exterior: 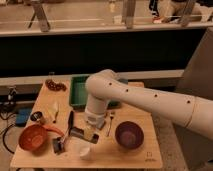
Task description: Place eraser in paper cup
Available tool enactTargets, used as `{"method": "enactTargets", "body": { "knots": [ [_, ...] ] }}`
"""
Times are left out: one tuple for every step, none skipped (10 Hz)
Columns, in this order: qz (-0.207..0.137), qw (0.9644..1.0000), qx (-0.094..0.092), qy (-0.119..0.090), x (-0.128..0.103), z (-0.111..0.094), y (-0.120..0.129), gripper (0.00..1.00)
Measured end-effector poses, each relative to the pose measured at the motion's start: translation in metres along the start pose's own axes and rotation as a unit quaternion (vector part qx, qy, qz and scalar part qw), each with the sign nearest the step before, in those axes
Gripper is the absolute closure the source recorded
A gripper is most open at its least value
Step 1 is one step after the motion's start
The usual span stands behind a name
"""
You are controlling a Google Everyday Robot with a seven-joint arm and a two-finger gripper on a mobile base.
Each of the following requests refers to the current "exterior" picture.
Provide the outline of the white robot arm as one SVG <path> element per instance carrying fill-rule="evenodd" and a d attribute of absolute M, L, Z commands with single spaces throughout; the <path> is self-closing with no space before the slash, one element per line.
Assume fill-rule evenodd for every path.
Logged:
<path fill-rule="evenodd" d="M 213 140 L 213 100 L 124 84 L 111 69 L 91 74 L 85 89 L 84 119 L 93 127 L 103 125 L 110 101 L 120 101 Z"/>

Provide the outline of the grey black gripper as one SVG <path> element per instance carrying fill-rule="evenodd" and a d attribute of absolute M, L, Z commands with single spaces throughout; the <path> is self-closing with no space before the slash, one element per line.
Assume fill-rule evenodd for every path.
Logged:
<path fill-rule="evenodd" d="M 70 129 L 70 135 L 93 144 L 96 144 L 99 140 L 99 135 L 91 126 L 86 126 L 84 129 L 73 126 Z"/>

